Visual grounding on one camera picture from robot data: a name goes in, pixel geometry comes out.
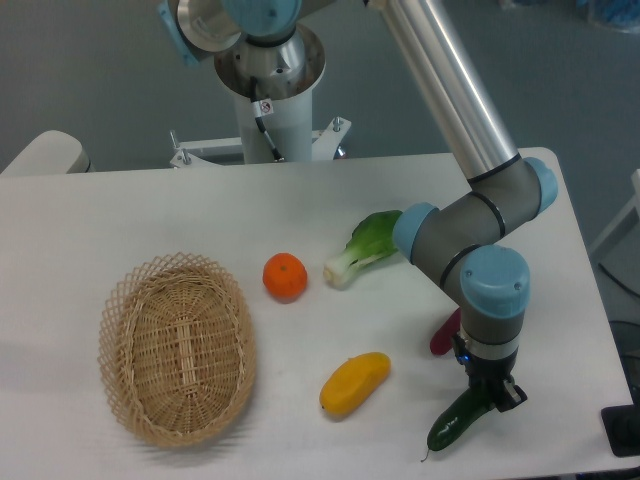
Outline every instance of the green cucumber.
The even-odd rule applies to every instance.
[[[484,385],[467,389],[447,408],[427,436],[429,450],[442,450],[462,435],[477,419],[494,408]]]

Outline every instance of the green leafy vegetable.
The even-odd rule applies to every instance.
[[[333,287],[342,287],[367,265],[397,252],[392,234],[400,215],[400,210],[376,212],[360,222],[345,249],[324,264],[327,282]]]

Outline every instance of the blue joint cap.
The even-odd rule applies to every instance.
[[[178,26],[171,16],[168,0],[164,0],[164,2],[158,5],[158,15],[160,15],[164,26],[167,27],[167,31],[171,36],[171,40],[173,40],[174,45],[178,49],[178,53],[180,53],[184,64],[187,67],[195,67],[199,65],[200,62],[198,61],[198,59],[193,56],[191,50],[189,50],[189,47],[187,47],[187,44],[184,43],[184,40],[182,40],[182,35],[180,35]]]
[[[296,24],[302,0],[222,0],[222,5],[243,32],[266,37]]]
[[[393,243],[411,263],[413,263],[413,244],[420,225],[431,212],[437,210],[430,203],[416,203],[400,215],[393,227]]]
[[[491,318],[523,313],[531,296],[526,260],[515,250],[497,245],[477,248],[467,256],[460,285],[469,305]]]
[[[544,164],[542,160],[535,157],[524,159],[538,175],[540,182],[540,209],[538,214],[544,212],[558,196],[558,180],[550,168]]]

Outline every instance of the robotic arm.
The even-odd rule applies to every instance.
[[[322,76],[324,52],[296,20],[332,1],[180,0],[174,8],[188,43],[200,53],[220,52],[216,70],[239,99],[245,157],[273,161],[282,151],[284,158],[306,159],[308,93]],[[471,187],[443,210],[410,207],[396,224],[394,242],[460,306],[452,342],[470,385],[486,384],[498,410],[512,409],[527,398],[511,370],[530,296],[529,269],[517,252],[494,244],[553,203],[555,177],[540,160],[520,157],[440,0],[364,4],[381,12]],[[308,102],[301,100],[305,93]],[[262,121],[255,105],[266,98],[284,111],[284,120]]]

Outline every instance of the gray floor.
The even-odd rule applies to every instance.
[[[211,63],[182,65],[157,3],[0,2],[0,171],[51,129],[78,138],[98,170],[165,168],[170,129],[182,140],[237,135]],[[590,26],[574,4],[446,2],[516,143],[558,155],[588,244],[640,168],[640,35]],[[353,121],[352,157],[449,150],[378,14],[338,0],[305,23],[328,58],[315,128],[337,114]],[[616,249],[612,268],[628,274],[637,245]],[[596,277],[610,318],[640,322],[640,303]]]

